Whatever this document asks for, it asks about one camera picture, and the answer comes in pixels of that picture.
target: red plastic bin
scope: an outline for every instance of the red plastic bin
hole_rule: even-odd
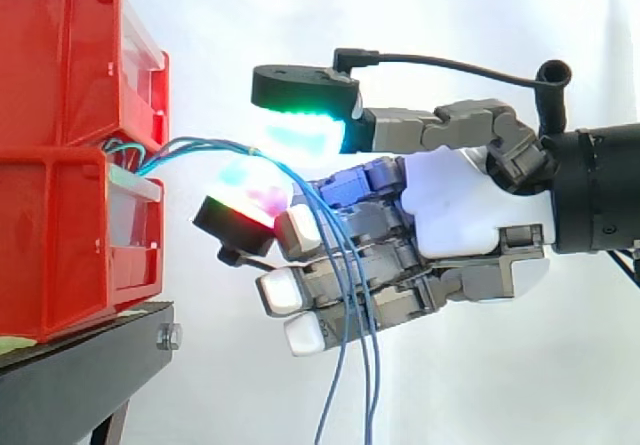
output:
[[[167,141],[169,59],[126,0],[0,0],[0,29],[1,146]]]
[[[99,149],[0,149],[0,336],[46,342],[162,289],[163,188]]]

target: robotic hand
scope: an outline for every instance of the robotic hand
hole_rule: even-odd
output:
[[[534,88],[536,135],[497,100],[457,102],[433,113],[362,109],[351,69],[398,57],[338,50],[331,69],[254,72],[254,104],[285,111],[298,97],[303,108],[345,121],[343,152],[400,154],[311,182],[358,246],[377,330],[437,312],[448,300],[521,295],[548,269],[544,245],[558,253],[640,248],[640,126],[564,133],[566,65],[547,62],[536,81],[472,70]],[[322,246],[302,194],[276,218],[273,234],[295,264],[257,280],[267,314],[291,317],[285,333],[295,355],[339,345],[344,307],[327,258],[338,244]],[[634,251],[633,258],[640,256]],[[517,266],[527,271],[520,282],[513,280]],[[353,330],[350,339],[356,338]]]

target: white wall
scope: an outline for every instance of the white wall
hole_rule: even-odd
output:
[[[172,57],[173,135],[249,139],[252,67],[326,64],[336,46],[442,55],[524,76],[562,58],[575,74],[572,126],[636,118],[629,24],[638,9],[629,8],[637,0],[130,1]],[[420,67],[358,76],[369,106],[496,97],[535,124],[527,90]],[[185,341],[134,397],[125,445],[312,440],[336,354],[291,358],[281,323],[262,311],[255,275],[217,263],[214,241],[189,224],[222,160],[193,157],[160,172],[165,295]],[[551,278],[515,303],[448,305],[382,334],[376,443],[638,443],[637,292],[606,257],[554,258]],[[358,443],[361,396],[351,349],[324,443]]]

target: metal bolt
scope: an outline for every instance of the metal bolt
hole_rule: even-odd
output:
[[[156,345],[160,350],[178,350],[182,345],[182,325],[163,323],[158,330]]]

